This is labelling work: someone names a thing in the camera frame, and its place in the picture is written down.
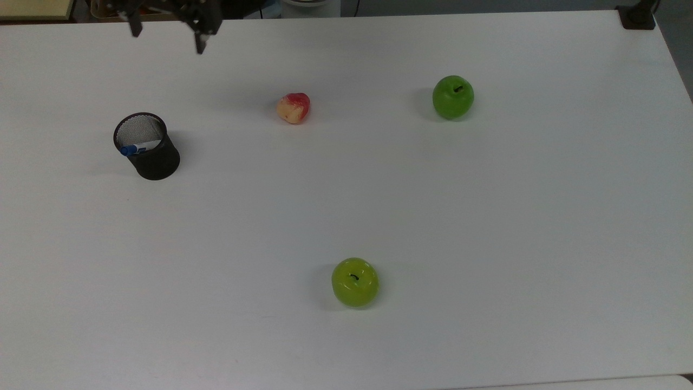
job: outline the black mesh pen holder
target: black mesh pen holder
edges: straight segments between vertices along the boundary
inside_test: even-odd
[[[169,177],[180,163],[180,154],[168,137],[166,124],[149,112],[123,119],[113,133],[113,143],[128,157],[137,173],[148,180]]]

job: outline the floor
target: floor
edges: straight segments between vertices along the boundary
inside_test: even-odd
[[[359,0],[341,0],[342,16],[354,15]],[[362,0],[358,16],[430,15],[437,13],[472,12],[531,12],[561,10],[612,10],[619,4],[633,4],[635,0]],[[276,7],[267,3],[271,15]],[[85,0],[75,0],[73,20],[94,23]],[[678,72],[693,101],[693,1],[662,0],[656,13],[659,27],[667,41]]]

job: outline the blue marker cap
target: blue marker cap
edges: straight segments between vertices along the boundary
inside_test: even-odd
[[[137,153],[137,146],[135,145],[127,145],[121,148],[121,154],[125,157],[134,155],[135,153]]]

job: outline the red and yellow apple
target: red and yellow apple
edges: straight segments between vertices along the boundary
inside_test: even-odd
[[[310,99],[306,94],[287,94],[277,103],[277,114],[290,124],[299,124],[310,109]]]

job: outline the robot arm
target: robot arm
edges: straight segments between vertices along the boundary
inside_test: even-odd
[[[142,32],[139,8],[145,5],[155,10],[173,13],[195,33],[195,47],[202,54],[210,35],[219,30],[222,13],[219,0],[106,0],[106,6],[130,24],[133,37]]]

